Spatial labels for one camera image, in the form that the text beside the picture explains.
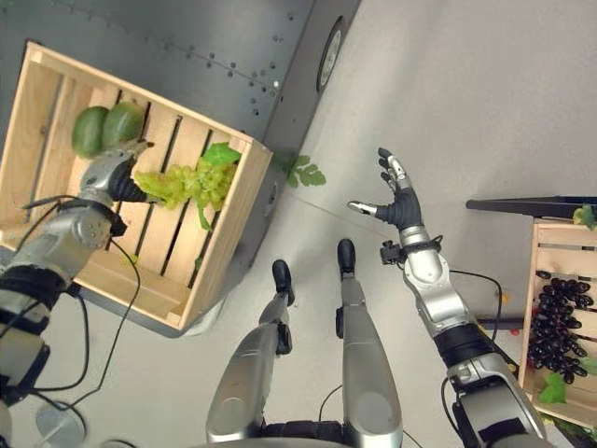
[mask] grape bunch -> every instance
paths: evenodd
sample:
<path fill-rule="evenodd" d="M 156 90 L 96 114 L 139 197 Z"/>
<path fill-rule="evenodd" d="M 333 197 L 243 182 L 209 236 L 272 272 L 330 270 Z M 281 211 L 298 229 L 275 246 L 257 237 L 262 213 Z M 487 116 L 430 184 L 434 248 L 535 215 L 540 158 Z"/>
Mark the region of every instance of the grape bunch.
<path fill-rule="evenodd" d="M 537 274 L 547 277 L 546 273 Z M 589 289 L 588 283 L 552 278 L 539 294 L 538 310 L 531 321 L 533 333 L 529 341 L 529 360 L 536 369 L 547 367 L 561 373 L 569 385 L 574 382 L 575 375 L 587 376 L 577 358 L 585 357 L 587 351 L 578 344 L 578 336 L 570 329 L 582 327 L 573 311 L 586 310 L 594 304 L 594 300 L 586 295 Z M 570 351 L 577 357 L 568 356 Z"/>
<path fill-rule="evenodd" d="M 134 178 L 142 191 L 160 199 L 168 209 L 193 199 L 199 209 L 201 226 L 211 230 L 203 209 L 208 205 L 216 211 L 222 209 L 235 173 L 234 163 L 213 164 L 200 158 L 194 170 L 190 166 L 172 165 L 165 173 L 137 172 Z"/>

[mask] dark grapes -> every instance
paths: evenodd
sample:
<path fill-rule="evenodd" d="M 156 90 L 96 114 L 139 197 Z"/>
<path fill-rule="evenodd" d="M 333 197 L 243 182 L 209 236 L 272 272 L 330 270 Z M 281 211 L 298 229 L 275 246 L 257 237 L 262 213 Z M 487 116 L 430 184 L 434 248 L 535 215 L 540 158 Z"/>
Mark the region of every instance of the dark grapes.
<path fill-rule="evenodd" d="M 578 336 L 570 329 L 582 327 L 582 323 L 573 316 L 574 310 L 586 310 L 594 304 L 593 298 L 586 294 L 590 284 L 574 279 L 551 278 L 551 274 L 543 271 L 536 274 L 550 282 L 539 293 L 538 311 L 531 321 L 533 331 L 528 359 L 536 369 L 547 367 L 560 373 L 570 385 L 576 375 L 587 376 L 578 360 L 578 357 L 585 357 L 587 351 L 578 344 Z M 576 357 L 568 355 L 571 351 Z"/>

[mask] green grapes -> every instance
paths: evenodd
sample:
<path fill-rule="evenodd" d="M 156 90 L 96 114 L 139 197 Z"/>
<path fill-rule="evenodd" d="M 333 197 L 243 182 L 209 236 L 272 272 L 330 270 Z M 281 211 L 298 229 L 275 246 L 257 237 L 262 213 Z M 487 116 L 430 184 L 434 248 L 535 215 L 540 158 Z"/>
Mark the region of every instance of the green grapes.
<path fill-rule="evenodd" d="M 197 203 L 201 226 L 211 230 L 203 209 L 211 205 L 219 211 L 236 173 L 236 165 L 225 163 L 214 165 L 203 158 L 199 159 L 197 168 L 172 165 L 166 173 L 150 172 L 134 175 L 139 188 L 150 196 L 161 200 L 168 209 L 174 209 L 189 199 Z"/>

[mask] wooden slat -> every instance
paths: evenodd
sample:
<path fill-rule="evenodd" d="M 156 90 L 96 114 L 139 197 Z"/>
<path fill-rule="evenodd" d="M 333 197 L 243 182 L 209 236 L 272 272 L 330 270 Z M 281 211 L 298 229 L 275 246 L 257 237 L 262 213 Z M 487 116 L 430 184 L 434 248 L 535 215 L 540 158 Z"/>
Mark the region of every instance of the wooden slat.
<path fill-rule="evenodd" d="M 129 93 L 122 95 L 123 101 L 135 101 L 138 105 L 146 106 L 146 100 L 131 96 Z M 146 149 L 135 164 L 132 175 L 137 171 L 159 171 L 168 152 L 168 145 L 174 131 L 176 114 L 161 105 L 151 105 L 147 116 L 146 140 L 155 145 Z M 128 226 L 127 231 L 118 239 L 118 243 L 132 255 L 137 249 L 141 232 L 146 224 L 148 203 L 122 203 L 120 216 Z"/>
<path fill-rule="evenodd" d="M 574 333 L 597 339 L 597 313 L 593 311 L 575 310 L 572 316 L 582 324 L 580 329 L 573 329 Z"/>
<path fill-rule="evenodd" d="M 93 105 L 102 105 L 103 107 L 107 107 L 109 109 L 116 104 L 118 93 L 119 89 L 116 86 L 105 85 L 102 88 L 96 87 L 91 93 L 91 98 L 87 106 L 91 107 Z M 80 157 L 75 157 L 72 163 L 70 178 L 68 181 L 68 189 L 66 190 L 67 194 L 72 194 L 73 196 L 78 195 L 81 177 L 85 174 L 85 171 L 89 165 L 90 161 Z"/>
<path fill-rule="evenodd" d="M 535 275 L 536 263 L 537 263 L 537 238 L 538 238 L 538 227 L 533 226 L 533 238 L 531 240 L 531 266 L 529 268 L 529 285 L 527 287 L 526 294 L 526 306 L 524 311 L 524 324 L 522 326 L 522 353 L 521 353 L 521 366 L 519 368 L 519 384 L 524 387 L 524 375 L 526 374 L 526 358 L 529 349 L 529 338 L 531 336 L 531 320 L 533 316 L 533 298 L 535 297 L 535 279 L 538 277 Z"/>
<path fill-rule="evenodd" d="M 582 427 L 595 427 L 597 425 L 597 413 L 582 406 L 570 403 L 540 402 L 534 402 L 533 405 L 541 413 L 553 415 Z"/>
<path fill-rule="evenodd" d="M 118 77 L 113 77 L 101 70 L 97 70 L 85 63 L 81 63 L 74 59 L 71 59 L 67 56 L 64 56 L 56 51 L 52 51 L 51 49 L 46 49 L 40 45 L 29 43 L 27 44 L 27 48 L 35 55 L 35 61 L 51 67 L 53 70 L 65 74 L 69 77 L 73 77 L 75 79 L 80 79 L 83 82 L 88 83 L 95 83 L 95 79 L 100 79 L 103 83 L 112 84 L 118 86 L 123 91 L 129 91 L 131 94 L 136 94 L 140 96 L 144 96 L 148 101 L 152 104 L 161 104 L 165 107 L 172 109 L 179 115 L 187 116 L 199 121 L 202 121 L 207 126 L 212 129 L 219 130 L 220 132 L 227 133 L 230 136 L 235 136 L 242 141 L 251 142 L 251 137 L 236 131 L 228 126 L 223 125 L 213 119 L 205 117 L 202 114 L 199 114 L 187 107 L 183 107 L 173 101 L 167 100 L 155 93 L 150 91 L 146 91 L 130 82 L 126 82 Z"/>
<path fill-rule="evenodd" d="M 550 273 L 597 277 L 597 252 L 539 247 L 536 269 Z"/>
<path fill-rule="evenodd" d="M 539 371 L 534 371 L 535 383 L 539 386 L 539 389 L 543 389 L 547 383 L 545 381 L 545 377 L 551 375 L 553 372 L 548 368 L 540 369 Z M 573 389 L 576 390 L 576 397 L 580 398 L 580 400 L 575 399 L 574 403 L 578 403 L 581 406 L 595 406 L 597 402 L 595 402 L 595 398 L 597 398 L 597 377 L 596 376 L 575 376 L 575 381 L 566 387 L 566 398 L 568 401 L 568 397 L 573 396 L 575 393 L 570 393 Z M 583 399 L 583 396 L 580 395 L 577 391 L 584 391 L 587 393 L 587 399 Z"/>
<path fill-rule="evenodd" d="M 0 245 L 10 249 L 16 250 L 22 236 L 29 230 L 33 224 L 16 224 L 14 226 L 4 226 L 0 229 Z"/>
<path fill-rule="evenodd" d="M 72 166 L 76 158 L 71 148 L 71 135 L 76 117 L 89 104 L 91 93 L 91 87 L 74 79 L 65 78 L 62 81 L 37 181 L 36 199 L 63 194 L 68 190 L 71 173 L 66 167 Z M 32 219 L 37 219 L 50 206 L 34 209 Z"/>
<path fill-rule="evenodd" d="M 229 135 L 213 132 L 209 144 L 228 141 Z M 211 206 L 205 207 L 203 213 L 207 221 L 212 223 L 215 216 L 214 209 Z M 207 235 L 208 231 L 201 227 L 197 205 L 194 201 L 191 201 L 188 204 L 185 218 L 174 242 L 174 248 L 168 260 L 164 276 L 182 285 L 188 285 L 191 275 L 195 271 L 195 259 L 201 253 Z"/>
<path fill-rule="evenodd" d="M 587 351 L 588 357 L 597 357 L 597 342 L 579 339 L 578 344 Z"/>
<path fill-rule="evenodd" d="M 218 225 L 190 293 L 189 306 L 183 313 L 181 326 L 192 322 L 201 310 L 208 308 L 221 288 L 270 159 L 271 153 L 257 142 L 245 148 Z"/>
<path fill-rule="evenodd" d="M 168 165 L 189 165 L 194 168 L 208 133 L 209 128 L 200 121 L 182 119 Z M 156 273 L 161 272 L 182 209 L 182 204 L 174 210 L 154 206 L 145 234 L 145 241 L 148 244 L 143 244 L 139 253 L 139 262 L 142 266 Z M 179 281 L 180 284 L 187 284 L 181 276 L 175 277 L 173 280 L 182 280 Z"/>
<path fill-rule="evenodd" d="M 142 267 L 137 269 L 141 276 L 141 289 L 133 308 L 167 323 L 168 313 L 188 299 L 190 290 Z M 120 253 L 106 251 L 95 252 L 87 266 L 76 277 L 76 281 L 125 305 L 129 303 L 136 287 L 136 279 L 129 262 Z"/>
<path fill-rule="evenodd" d="M 597 231 L 574 224 L 541 224 L 538 240 L 540 244 L 597 246 Z"/>
<path fill-rule="evenodd" d="M 37 167 L 46 140 L 48 121 L 61 76 L 31 63 L 25 54 L 21 76 L 8 123 L 4 157 L 0 167 L 0 222 L 22 224 L 28 212 L 21 207 L 31 200 Z"/>

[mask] gray floor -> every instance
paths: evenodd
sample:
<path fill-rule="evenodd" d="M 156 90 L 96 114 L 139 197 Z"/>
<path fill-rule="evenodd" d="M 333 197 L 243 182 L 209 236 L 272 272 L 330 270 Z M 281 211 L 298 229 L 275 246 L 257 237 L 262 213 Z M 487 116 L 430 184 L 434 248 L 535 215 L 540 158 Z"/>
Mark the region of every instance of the gray floor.
<path fill-rule="evenodd" d="M 381 241 L 396 232 L 344 204 L 389 199 L 374 151 L 392 149 L 410 170 L 430 232 L 445 235 L 451 266 L 494 275 L 511 298 L 505 313 L 519 314 L 531 221 L 468 212 L 464 203 L 596 190 L 596 48 L 591 1 L 364 0 L 303 148 L 327 184 L 285 191 L 253 270 L 208 334 L 167 340 L 125 327 L 105 390 L 80 406 L 90 425 L 88 446 L 110 437 L 143 447 L 203 442 L 219 376 L 270 299 L 270 266 L 280 257 L 297 285 L 290 310 L 295 350 L 276 364 L 266 418 L 315 418 L 340 383 L 335 246 L 345 236 L 357 248 L 358 278 L 390 358 L 405 428 L 423 446 L 458 446 L 440 407 L 444 367 L 399 272 L 379 261 Z M 491 287 L 471 279 L 457 284 L 477 314 L 493 312 Z M 52 319 L 44 385 L 73 378 L 82 355 L 76 304 L 59 302 Z M 56 398 L 78 396 L 99 376 L 118 319 L 95 306 L 90 319 L 90 379 Z M 520 355 L 519 338 L 504 332 L 500 343 Z M 36 440 L 38 405 L 27 399 L 13 408 L 17 448 Z M 336 396 L 325 418 L 340 417 Z"/>

